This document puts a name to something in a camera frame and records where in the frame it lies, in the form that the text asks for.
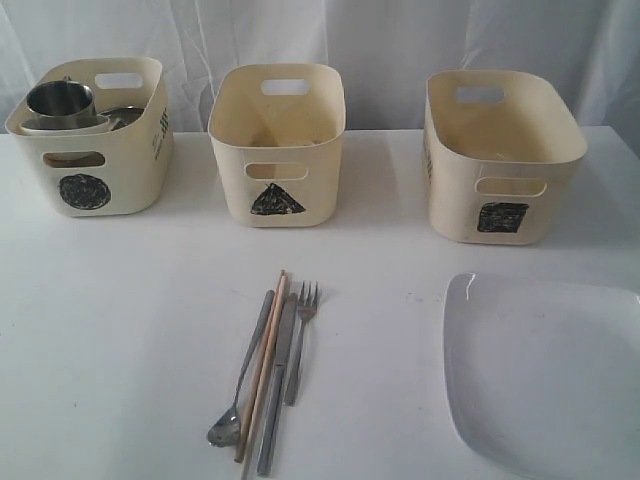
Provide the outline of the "steel fork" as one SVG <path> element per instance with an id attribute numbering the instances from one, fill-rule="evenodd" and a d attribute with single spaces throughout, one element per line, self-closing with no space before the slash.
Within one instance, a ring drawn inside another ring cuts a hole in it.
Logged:
<path id="1" fill-rule="evenodd" d="M 317 282 L 302 283 L 300 295 L 298 297 L 297 313 L 300 318 L 300 328 L 298 331 L 289 380 L 284 396 L 284 404 L 293 406 L 296 402 L 299 384 L 301 359 L 304 344 L 304 334 L 307 324 L 315 317 L 319 303 L 319 285 Z"/>

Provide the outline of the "steel table knife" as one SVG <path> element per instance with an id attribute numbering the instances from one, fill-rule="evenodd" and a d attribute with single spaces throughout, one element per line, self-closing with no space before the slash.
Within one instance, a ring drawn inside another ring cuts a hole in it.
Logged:
<path id="1" fill-rule="evenodd" d="M 271 387 L 265 429 L 256 470 L 257 474 L 262 477 L 269 476 L 271 473 L 273 449 L 276 443 L 279 414 L 281 411 L 283 382 L 291 350 L 297 304 L 298 295 L 296 293 L 290 293 L 286 298 L 279 323 L 275 349 L 273 385 Z"/>

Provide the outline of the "long steel spoon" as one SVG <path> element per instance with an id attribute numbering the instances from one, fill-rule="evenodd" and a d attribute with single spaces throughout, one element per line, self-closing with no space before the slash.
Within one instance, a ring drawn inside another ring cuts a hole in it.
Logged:
<path id="1" fill-rule="evenodd" d="M 238 413 L 238 403 L 246 372 L 258 346 L 262 340 L 264 331 L 271 312 L 271 306 L 275 298 L 273 290 L 267 290 L 261 306 L 260 314 L 254 327 L 251 340 L 244 355 L 243 363 L 237 379 L 234 398 L 231 406 L 211 426 L 207 432 L 207 441 L 215 447 L 228 447 L 235 445 L 240 437 L 241 420 Z"/>

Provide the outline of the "steel mug with handle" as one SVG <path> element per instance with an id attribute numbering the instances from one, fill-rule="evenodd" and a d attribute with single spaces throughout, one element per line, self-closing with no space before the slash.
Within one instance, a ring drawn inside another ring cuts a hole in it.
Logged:
<path id="1" fill-rule="evenodd" d="M 74 126 L 80 117 L 96 116 L 94 93 L 88 85 L 69 78 L 36 85 L 26 97 L 35 119 L 53 119 Z"/>

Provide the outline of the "white ceramic bowl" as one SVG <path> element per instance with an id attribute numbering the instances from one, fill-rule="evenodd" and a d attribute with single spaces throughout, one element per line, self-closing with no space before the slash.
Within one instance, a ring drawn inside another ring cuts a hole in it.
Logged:
<path id="1" fill-rule="evenodd" d="M 110 119 L 105 115 L 80 117 L 74 126 L 65 125 L 53 119 L 25 119 L 20 122 L 5 121 L 5 126 L 14 133 L 23 136 L 83 136 L 107 133 L 111 129 Z M 39 163 L 51 168 L 97 167 L 106 163 L 104 156 L 97 151 L 49 152 L 39 156 Z"/>

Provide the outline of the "cream bin with triangle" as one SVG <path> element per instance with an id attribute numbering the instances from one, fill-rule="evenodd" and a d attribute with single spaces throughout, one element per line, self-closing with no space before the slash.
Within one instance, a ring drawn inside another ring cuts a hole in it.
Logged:
<path id="1" fill-rule="evenodd" d="M 310 227 L 335 211 L 346 126 L 340 74 L 257 64 L 220 84 L 208 133 L 227 208 L 254 228 Z"/>

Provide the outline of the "cream bin with square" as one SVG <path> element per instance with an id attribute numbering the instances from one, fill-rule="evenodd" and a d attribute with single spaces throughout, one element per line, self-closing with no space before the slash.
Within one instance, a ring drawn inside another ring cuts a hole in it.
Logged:
<path id="1" fill-rule="evenodd" d="M 423 142 L 431 225 L 490 245 L 542 240 L 588 151 L 551 83 L 506 70 L 432 75 Z"/>

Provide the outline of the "cream bin with circle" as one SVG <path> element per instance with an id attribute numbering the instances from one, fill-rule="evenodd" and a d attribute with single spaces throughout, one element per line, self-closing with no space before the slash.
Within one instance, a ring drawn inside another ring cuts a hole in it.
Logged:
<path id="1" fill-rule="evenodd" d="M 5 128 L 15 139 L 48 204 L 69 217 L 123 215 L 158 198 L 171 158 L 173 131 L 160 61 L 149 57 L 79 59 L 50 69 L 43 82 L 69 78 L 91 88 L 98 111 L 137 107 L 142 113 L 116 130 L 26 135 L 32 119 L 21 101 Z"/>

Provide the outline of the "white square plate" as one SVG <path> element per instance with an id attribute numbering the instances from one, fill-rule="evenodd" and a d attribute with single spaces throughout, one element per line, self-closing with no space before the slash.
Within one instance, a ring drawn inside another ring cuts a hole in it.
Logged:
<path id="1" fill-rule="evenodd" d="M 468 448 L 529 479 L 639 475 L 639 296 L 461 273 L 443 312 L 446 393 Z"/>

